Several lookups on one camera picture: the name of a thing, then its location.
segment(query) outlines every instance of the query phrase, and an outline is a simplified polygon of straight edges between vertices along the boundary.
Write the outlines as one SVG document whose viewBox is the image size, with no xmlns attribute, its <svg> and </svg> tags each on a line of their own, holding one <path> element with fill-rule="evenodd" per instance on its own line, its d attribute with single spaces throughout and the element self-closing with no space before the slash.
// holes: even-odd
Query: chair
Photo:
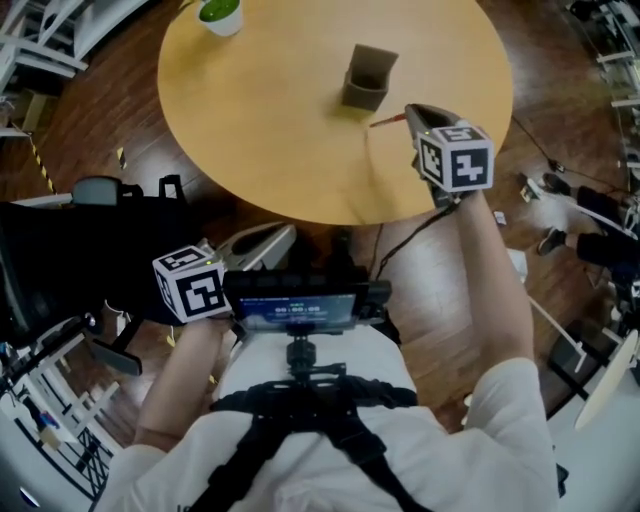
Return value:
<svg viewBox="0 0 640 512">
<path fill-rule="evenodd" d="M 176 198 L 168 197 L 173 186 Z M 55 326 L 77 319 L 14 368 L 12 382 L 35 369 L 82 329 L 98 333 L 105 300 L 144 319 L 180 325 L 164 305 L 151 261 L 198 242 L 178 176 L 160 180 L 159 197 L 108 177 L 74 187 L 71 204 L 57 209 L 0 203 L 0 339 L 13 348 L 33 347 Z M 129 329 L 125 338 L 135 334 Z M 139 374 L 124 341 L 102 344 L 111 363 Z"/>
</svg>

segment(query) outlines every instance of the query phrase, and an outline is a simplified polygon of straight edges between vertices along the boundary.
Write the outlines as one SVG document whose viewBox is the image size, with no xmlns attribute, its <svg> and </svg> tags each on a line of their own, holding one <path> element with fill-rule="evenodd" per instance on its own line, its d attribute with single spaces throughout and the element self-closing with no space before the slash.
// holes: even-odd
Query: round wooden table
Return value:
<svg viewBox="0 0 640 512">
<path fill-rule="evenodd" d="M 162 110 L 195 164 L 250 203 L 343 225 L 433 209 L 406 123 L 367 130 L 408 103 L 482 126 L 496 150 L 504 141 L 511 70 L 473 0 L 244 0 L 245 26 L 230 38 L 201 25 L 197 7 L 164 38 Z M 357 43 L 400 55 L 376 113 L 340 105 Z"/>
</svg>

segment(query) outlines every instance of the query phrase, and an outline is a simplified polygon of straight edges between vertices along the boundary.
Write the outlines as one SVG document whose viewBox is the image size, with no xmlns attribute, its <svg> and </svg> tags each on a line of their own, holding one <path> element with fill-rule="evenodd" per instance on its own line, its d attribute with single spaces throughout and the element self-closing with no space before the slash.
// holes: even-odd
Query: power cord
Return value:
<svg viewBox="0 0 640 512">
<path fill-rule="evenodd" d="M 371 279 L 371 274 L 373 274 L 373 269 L 376 266 L 376 259 L 378 258 L 378 247 L 380 246 L 380 238 L 382 237 L 382 230 L 384 229 L 384 224 L 380 224 L 378 228 L 378 234 L 376 235 L 376 241 L 373 244 L 373 255 L 371 256 L 371 263 L 369 263 L 369 268 L 367 269 L 367 275 L 369 279 Z"/>
<path fill-rule="evenodd" d="M 453 212 L 455 212 L 458 209 L 458 206 L 460 205 L 461 199 L 466 197 L 466 195 L 467 194 L 464 194 L 464 195 L 460 196 L 460 198 L 456 199 L 453 203 L 451 203 L 449 206 L 447 206 L 444 210 L 441 210 L 440 212 L 438 212 L 436 215 L 434 215 L 430 219 L 427 219 L 426 221 L 424 221 L 422 224 L 420 224 L 413 231 L 413 233 L 411 233 L 407 238 L 405 238 L 402 242 L 400 242 L 393 249 L 391 249 L 380 260 L 380 268 L 378 269 L 378 273 L 376 274 L 376 281 L 378 279 L 380 279 L 380 275 L 382 274 L 382 272 L 385 269 L 385 267 L 389 264 L 389 261 L 391 261 L 391 258 L 393 258 L 404 247 L 406 247 L 411 242 L 411 240 L 413 240 L 416 237 L 416 235 L 418 235 L 418 233 L 421 233 L 425 229 L 429 228 L 430 226 L 432 226 L 433 224 L 438 222 L 440 219 L 444 219 L 445 217 L 447 217 L 447 216 L 451 215 Z"/>
<path fill-rule="evenodd" d="M 593 176 L 589 176 L 588 174 L 585 174 L 583 172 L 580 171 L 574 171 L 573 169 L 568 169 L 567 167 L 565 167 L 564 165 L 562 165 L 560 162 L 558 162 L 557 160 L 554 160 L 553 158 L 551 158 L 548 153 L 544 150 L 544 148 L 538 143 L 538 141 L 536 140 L 536 138 L 532 135 L 532 133 L 527 130 L 524 125 L 518 120 L 518 118 L 515 115 L 511 116 L 511 119 L 513 119 L 513 122 L 516 123 L 520 129 L 527 134 L 527 137 L 529 137 L 529 139 L 531 140 L 531 142 L 533 142 L 534 146 L 538 148 L 538 151 L 540 151 L 540 153 L 542 154 L 542 156 L 544 156 L 547 159 L 547 163 L 549 164 L 549 168 L 551 170 L 557 170 L 559 172 L 569 172 L 571 174 L 577 174 L 578 176 L 583 176 L 591 181 L 594 181 L 596 183 L 600 183 L 602 185 L 606 185 L 607 187 L 611 188 L 611 190 L 609 190 L 607 192 L 607 194 L 610 194 L 611 192 L 623 192 L 627 195 L 629 195 L 629 191 L 628 190 L 624 190 L 621 189 L 619 187 L 616 187 L 615 185 L 612 185 L 611 183 L 609 183 L 608 181 L 604 181 L 601 180 L 599 178 L 594 178 Z"/>
</svg>

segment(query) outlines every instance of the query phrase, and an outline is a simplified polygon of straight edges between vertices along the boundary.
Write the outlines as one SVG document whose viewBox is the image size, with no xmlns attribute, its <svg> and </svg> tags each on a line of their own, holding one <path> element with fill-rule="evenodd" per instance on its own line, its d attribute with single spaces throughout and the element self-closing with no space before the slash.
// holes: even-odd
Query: phone mount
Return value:
<svg viewBox="0 0 640 512">
<path fill-rule="evenodd" d="M 311 375 L 346 374 L 346 364 L 315 366 L 313 334 L 338 335 L 357 325 L 384 321 L 391 297 L 388 281 L 363 281 L 363 269 L 348 275 L 289 271 L 227 272 L 224 294 L 236 322 L 248 333 L 281 332 L 293 337 L 287 346 L 289 373 L 307 385 Z"/>
</svg>

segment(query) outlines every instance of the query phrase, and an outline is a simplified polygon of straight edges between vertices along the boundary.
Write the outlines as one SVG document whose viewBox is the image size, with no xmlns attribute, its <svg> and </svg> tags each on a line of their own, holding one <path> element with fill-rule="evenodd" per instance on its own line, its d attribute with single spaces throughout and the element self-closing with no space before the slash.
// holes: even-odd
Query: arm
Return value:
<svg viewBox="0 0 640 512">
<path fill-rule="evenodd" d="M 171 450 L 198 418 L 211 370 L 228 330 L 223 320 L 187 325 L 142 404 L 134 444 Z"/>
<path fill-rule="evenodd" d="M 456 213 L 475 334 L 486 368 L 516 357 L 533 360 L 533 317 L 484 195 L 476 192 Z"/>
</svg>

